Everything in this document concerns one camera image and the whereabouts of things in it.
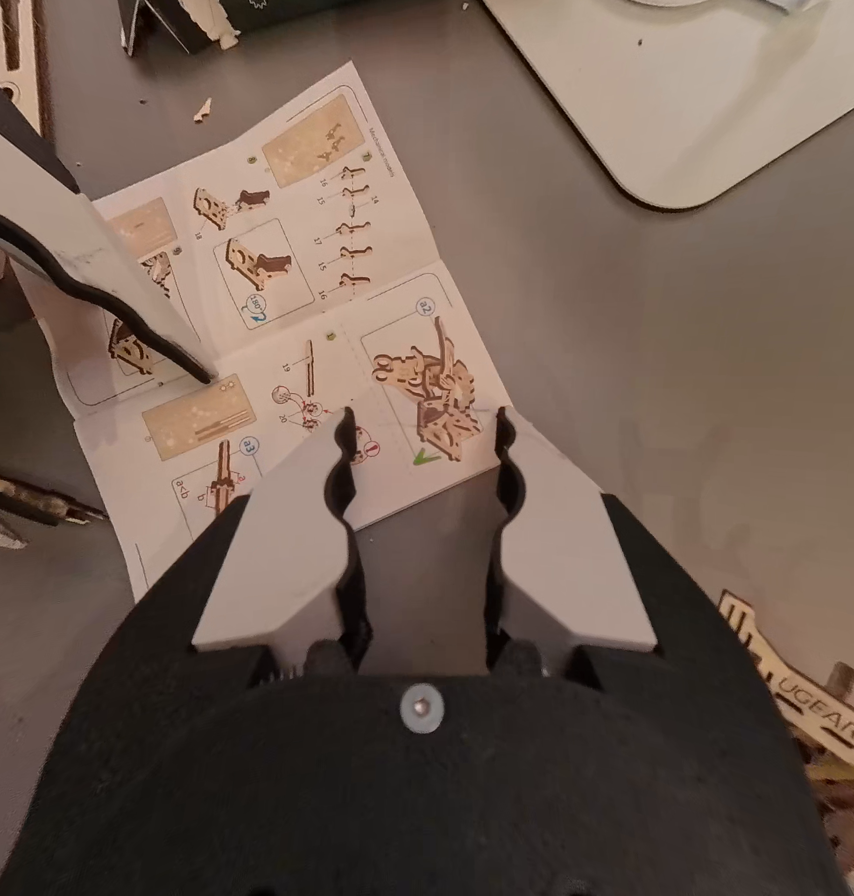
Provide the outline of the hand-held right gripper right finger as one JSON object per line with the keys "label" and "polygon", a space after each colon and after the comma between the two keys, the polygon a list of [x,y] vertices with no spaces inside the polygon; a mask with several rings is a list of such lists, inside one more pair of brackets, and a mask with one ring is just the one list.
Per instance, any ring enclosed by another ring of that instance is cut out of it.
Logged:
{"label": "hand-held right gripper right finger", "polygon": [[505,518],[488,561],[487,666],[514,641],[563,676],[578,648],[650,654],[658,641],[600,487],[512,406],[499,409],[497,496]]}

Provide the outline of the pile of wooden scraps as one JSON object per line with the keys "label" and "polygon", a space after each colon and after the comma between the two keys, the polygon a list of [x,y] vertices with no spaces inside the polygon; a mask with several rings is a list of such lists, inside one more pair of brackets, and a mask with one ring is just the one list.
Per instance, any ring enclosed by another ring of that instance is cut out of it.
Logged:
{"label": "pile of wooden scraps", "polygon": [[832,853],[849,878],[854,872],[854,765],[808,735],[795,733],[794,740]]}

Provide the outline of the laser-cut plywood sheet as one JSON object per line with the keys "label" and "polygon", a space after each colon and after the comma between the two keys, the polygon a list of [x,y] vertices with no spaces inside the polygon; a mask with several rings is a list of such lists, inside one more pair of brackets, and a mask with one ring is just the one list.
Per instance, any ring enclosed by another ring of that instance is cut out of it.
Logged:
{"label": "laser-cut plywood sheet", "polygon": [[0,1],[0,89],[36,132],[52,142],[42,13],[37,1]]}

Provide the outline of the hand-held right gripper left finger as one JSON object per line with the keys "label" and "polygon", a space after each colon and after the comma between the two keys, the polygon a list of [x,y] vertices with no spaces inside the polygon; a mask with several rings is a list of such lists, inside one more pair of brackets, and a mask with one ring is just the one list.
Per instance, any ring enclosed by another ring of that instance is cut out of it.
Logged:
{"label": "hand-held right gripper left finger", "polygon": [[198,651],[266,647],[302,666],[333,641],[351,665],[366,654],[366,585],[345,518],[356,487],[351,408],[307,436],[251,490],[197,624]]}

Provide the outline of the dark flat object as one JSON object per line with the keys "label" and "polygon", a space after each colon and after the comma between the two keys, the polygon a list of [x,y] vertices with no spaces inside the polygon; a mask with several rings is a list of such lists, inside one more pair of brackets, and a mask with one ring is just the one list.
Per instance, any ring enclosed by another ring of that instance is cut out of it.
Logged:
{"label": "dark flat object", "polygon": [[109,521],[105,510],[54,489],[0,475],[0,547],[24,549],[29,541],[4,520],[4,513],[51,528],[61,523],[86,525],[91,521]]}

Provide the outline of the white rounded mat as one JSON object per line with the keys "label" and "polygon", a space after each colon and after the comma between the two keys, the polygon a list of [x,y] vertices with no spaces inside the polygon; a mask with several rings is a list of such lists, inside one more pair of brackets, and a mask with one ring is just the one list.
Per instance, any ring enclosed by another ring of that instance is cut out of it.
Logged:
{"label": "white rounded mat", "polygon": [[629,195],[701,207],[854,110],[854,2],[484,2]]}

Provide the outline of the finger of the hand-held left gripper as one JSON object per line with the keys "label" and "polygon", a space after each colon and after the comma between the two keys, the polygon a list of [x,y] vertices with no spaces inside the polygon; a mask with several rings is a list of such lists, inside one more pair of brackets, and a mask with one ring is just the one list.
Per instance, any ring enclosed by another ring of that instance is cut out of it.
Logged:
{"label": "finger of the hand-held left gripper", "polygon": [[192,327],[1,87],[0,247],[63,294],[119,319],[198,382],[212,381],[214,361]]}

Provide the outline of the paper instruction sheet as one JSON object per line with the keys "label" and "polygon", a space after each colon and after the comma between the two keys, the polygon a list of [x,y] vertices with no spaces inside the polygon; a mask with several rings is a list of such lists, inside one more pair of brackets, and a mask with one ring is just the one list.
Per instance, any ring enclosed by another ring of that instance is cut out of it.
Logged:
{"label": "paper instruction sheet", "polygon": [[497,465],[508,393],[352,62],[94,207],[218,373],[18,269],[135,600],[344,407],[354,530]]}

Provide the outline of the dark cardboard box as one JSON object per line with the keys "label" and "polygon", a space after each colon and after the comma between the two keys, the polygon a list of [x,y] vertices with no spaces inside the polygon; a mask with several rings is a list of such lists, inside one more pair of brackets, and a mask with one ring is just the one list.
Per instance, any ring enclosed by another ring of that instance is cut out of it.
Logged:
{"label": "dark cardboard box", "polygon": [[311,14],[348,6],[349,1],[119,1],[121,41],[128,56],[141,23],[161,26],[189,55],[214,44],[235,47],[244,34]]}

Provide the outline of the printed plywood frame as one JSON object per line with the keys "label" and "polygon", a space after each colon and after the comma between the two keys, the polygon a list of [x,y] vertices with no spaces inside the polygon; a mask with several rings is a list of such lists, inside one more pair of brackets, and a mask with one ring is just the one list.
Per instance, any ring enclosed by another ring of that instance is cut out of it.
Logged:
{"label": "printed plywood frame", "polygon": [[717,610],[750,655],[785,722],[854,767],[854,707],[784,661],[758,630],[747,601],[724,590]]}

